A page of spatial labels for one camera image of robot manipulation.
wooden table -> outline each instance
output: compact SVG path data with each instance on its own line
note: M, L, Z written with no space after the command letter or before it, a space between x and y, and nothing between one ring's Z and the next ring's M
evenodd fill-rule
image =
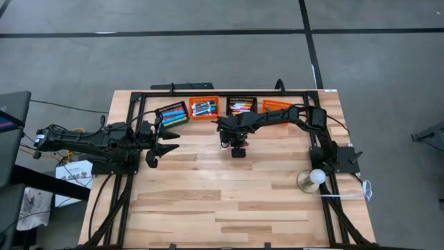
M126 120L131 90L114 93L108 123ZM338 92L319 90L321 107L345 123ZM301 97L258 97L302 103ZM149 97L145 110L154 110L188 97ZM220 98L222 111L225 98ZM149 114L145 119L154 121ZM350 143L347 132L328 120L332 139L339 146ZM170 131L179 144L151 169L142 154L130 200L124 247L326 247L327 231L321 198L298 189L296 178L311 169L309 134L295 125L260 128L248 136L246 158L233 159L222 149L216 124L190 120ZM361 194L360 184L349 174L337 174L341 194ZM87 241L92 206L105 176L94 180L79 244ZM101 225L110 207L114 177L99 198L92 224ZM342 199L343 209L356 228L375 241L364 198ZM117 240L120 215L114 221L111 243ZM339 225L332 212L336 241Z

cable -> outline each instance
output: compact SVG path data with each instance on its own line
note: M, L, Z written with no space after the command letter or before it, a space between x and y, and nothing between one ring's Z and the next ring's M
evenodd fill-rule
M26 147L26 148L28 148L28 149L32 149L32 150L34 150L34 151L38 151L37 149L34 149L34 148L32 148L32 147L30 147L30 146L28 146L28 145L26 145L26 144L20 144L20 146L22 146L22 147ZM62 161L63 161L63 159L64 158L62 158L62 160L60 160L59 161L59 158L57 158L57 157L55 157L55 156L52 156L52 155L48 155L48 154L45 154L45 153L42 153L42 152L40 152L42 155L44 155L44 156L42 156L42 157L47 157L47 158L54 158L54 159L56 159L59 163L58 163L58 165L61 165L61 163L62 163ZM81 183L80 181L78 181L77 180L77 178L73 175L73 174L71 174L71 172L67 169L67 167L65 166L65 164L63 164L62 165L62 167L64 167L65 168L65 170L68 172L68 174L73 178L73 180L75 180L78 184L80 184L81 186L83 186L83 187L85 187L85 185L83 185L83 183Z
M27 153L27 154L30 154L30 155L34 156L34 153L32 153L32 152L30 152L30 151L27 151L27 150L24 150L24 149L19 149L19 150L22 151L22 152L24 152L24 153ZM42 156L42 157L45 157L45 158L52 158L52 156Z
M91 113L99 113L99 114L108 114L109 113L109 112L96 111L96 110L87 110L87 109L83 109L83 108L75 108L75 107L66 106L66 105L62 105L62 104L51 103L51 102L48 102L48 101L38 101L38 100L31 100L31 101L36 102L36 103L44 103L44 104L59 106L59 107L63 107L63 108L71 108L71 109L74 109L74 110L91 112Z
M119 212L123 203L125 203L126 200L130 198L130 195L131 195L130 185L127 182L125 188L123 189L123 192L120 194L120 197L117 200L117 203L112 207L111 211L108 213L108 216L103 220L103 223L100 225L99 229L93 234L91 240L88 240L86 243L83 244L83 246L96 246L100 242L100 239L103 237L103 234L110 227L111 223L114 221L116 214Z
M25 131L23 131L23 134L26 136L26 138L28 138L31 142L33 142L34 143L34 140L33 139L31 139L31 137L29 137L26 133L25 133Z
M434 146L433 144L431 144L431 143L429 143L429 142L426 142L425 140L421 140L421 142L424 142L425 144L431 146L432 148L434 148L434 149L436 149L436 150L439 150L439 151L441 151L441 152L444 152L444 150L438 148L437 146Z
M149 114L149 113L154 113L154 110L146 111L143 114L134 117L132 120L130 120L129 122L125 123L124 125L121 125L121 126L118 126L118 127L115 127L115 128L111 128L109 131L114 131L114 130L117 130L119 128L123 128L124 126L127 126L127 125L131 124L133 121L135 121L135 120L139 119L140 117L143 117L144 115Z
M356 174L353 174L353 173L350 173L353 177L355 177L358 181L359 181L359 183L362 185L362 180L361 180L361 178L359 178Z
M89 226L88 226L88 240L91 240L91 227L92 227L92 218L94 216L94 212L96 210L97 202L99 201L100 194L102 193L103 188L105 187L106 183L110 179L111 174L106 177L105 181L102 183L102 186L99 189L99 193L97 193L96 201L94 202L94 205L92 206L91 211L91 217L89 218Z
M350 131L348 130L348 128L346 128L345 125L342 124L340 121L338 121L337 119L335 119L335 118L333 118L333 117L331 117L329 115L327 115L327 117L332 119L333 121L337 122L339 125L341 125L347 131L348 134L350 134Z
M363 194L313 194L317 197L364 197L367 201L370 201L371 197L373 196L372 191L372 183L370 181L365 180L362 183L362 192Z
M100 124L101 124L101 127L100 127L96 132L94 132L94 133L92 133L92 134L89 134L89 135L64 135L63 133L59 133L59 132L55 131L55 130L53 129L53 127L61 128L61 131L67 131L67 129L64 128L64 127L62 127L62 126L56 125L56 124L51 124L51 125L49 125L49 126L48 126L48 129L49 129L52 133L55 133L56 135L64 135L64 136L70 136L70 137L76 137L76 138L88 138L88 137L92 137L92 136L94 136L94 135L100 133L100 132L102 131L102 129L105 128L105 121L106 121L106 117L105 117L105 115L100 116Z
M88 184L92 181L92 179L93 179L93 178L91 178L91 180L89 180L89 181L86 183L86 185L88 185ZM5 233L5 232L6 232L11 226L13 226L14 224L16 224L19 220L24 219L24 218L27 218L27 217L30 217L30 216L33 216L33 215L40 215L40 214L42 214L42 213L49 213L49 212L51 212L51 211L53 211L53 210L55 210L55 209L60 208L62 204L64 204L65 202L67 202L67 201L70 200L70 199L72 199L72 198L65 199L64 201L62 201L62 203L58 204L58 206L56 206L55 208L52 208L52 209L50 209L50 210L48 210L48 211L44 211L44 212L35 212L35 213L30 214L30 215L23 216L23 217L21 217L21 218L19 217L19 218L16 219L13 223L9 224L9 226L7 226L7 227L6 227L6 228L0 233L0 235L4 234L4 233Z

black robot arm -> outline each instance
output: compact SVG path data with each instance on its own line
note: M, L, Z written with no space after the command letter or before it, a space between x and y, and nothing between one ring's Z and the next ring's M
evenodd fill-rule
M142 122L142 129L135 133L130 124L124 122L104 126L95 132L69 131L61 126L50 125L37 131L34 147L38 151L59 151L62 149L87 153L92 163L119 165L123 168L134 164L139 158L136 152L148 149L146 161L149 167L157 167L156 156L179 147L177 144L160 144L159 138L169 140L180 137L164 129L161 122Z
M302 121L301 113L307 121ZM303 131L316 134L323 150L323 163L331 167L337 165L338 145L333 141L327 129L327 112L322 108L312 106L292 106L283 110L276 110L257 114L245 112L230 117L219 117L215 123L218 124L217 131L220 132L221 146L233 147L232 157L243 158L246 156L246 138L249 133L254 133L262 126L270 126L283 123L296 124Z

marker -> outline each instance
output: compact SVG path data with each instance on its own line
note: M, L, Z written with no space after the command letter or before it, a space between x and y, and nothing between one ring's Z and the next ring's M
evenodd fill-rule
M250 108L247 107L237 107L237 106L230 106L231 109L237 109L237 110L250 110Z
M252 104L250 103L235 103L233 106L239 106L239 107L251 107Z
M231 114L232 115L240 115L240 114L244 114L244 113L247 113L247 112L232 112Z
M202 105L202 106L197 106L197 107L195 107L195 106L192 106L191 108L193 109L193 110L195 110L195 109L204 109L204 108L209 108L209 107L216 107L216 104L211 104L211 105Z
M171 116L168 116L168 117L163 117L162 121L166 121L168 119L173 119L173 118L176 118L176 117L181 116L181 115L171 115Z
M173 125L175 123L178 123L178 122L181 122L181 121L186 121L186 120L187 120L187 117L183 117L181 119L177 119L177 120L172 121L172 122L167 122L167 123L164 124L164 126L170 126L170 125Z
M198 107L201 107L201 106L210 106L210 105L213 105L213 104L216 104L216 103L214 101L206 101L206 102L202 102L202 103L193 104L192 108L198 108Z
M241 112L241 113L245 113L245 112L250 112L250 110L232 110L232 112Z
M167 116L172 116L172 115L181 115L181 114L185 114L185 110L177 110L177 111L172 111L172 112L165 112L162 113L163 117L167 117Z
M199 111L199 112L193 112L193 115L203 115L203 114L206 114L206 113L211 113L212 111L216 111L216 108L215 107L211 107L211 108L208 108L207 110L202 110L202 111Z
M178 116L173 117L173 118L170 118L170 119L165 119L165 120L162 121L162 124L166 124L166 123L169 123L169 122L173 122L173 121L175 121L175 120L182 119L182 118L184 118L184 117L185 117L185 115L178 115Z

white paper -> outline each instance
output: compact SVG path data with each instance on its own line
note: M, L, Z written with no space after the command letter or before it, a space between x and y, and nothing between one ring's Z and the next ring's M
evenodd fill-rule
M52 196L50 192L31 187L25 188L16 229L25 231L42 224L48 226L49 212L47 211L51 209Z
M76 185L80 185L79 183L82 183L82 186L86 186L87 188L91 189L92 187L92 175L91 175L91 169L92 169L92 163L90 163L87 160L82 160L79 162L71 162L65 165L66 169L68 169L68 171L64 168L64 167L57 167L55 169L55 177L57 179L61 179L61 180L66 180L69 181L70 183L76 184ZM78 199L70 199L67 200L68 197L64 197L61 195L56 195L55 196L55 206L58 207L63 207L69 204L73 204L76 202L79 202L80 200Z

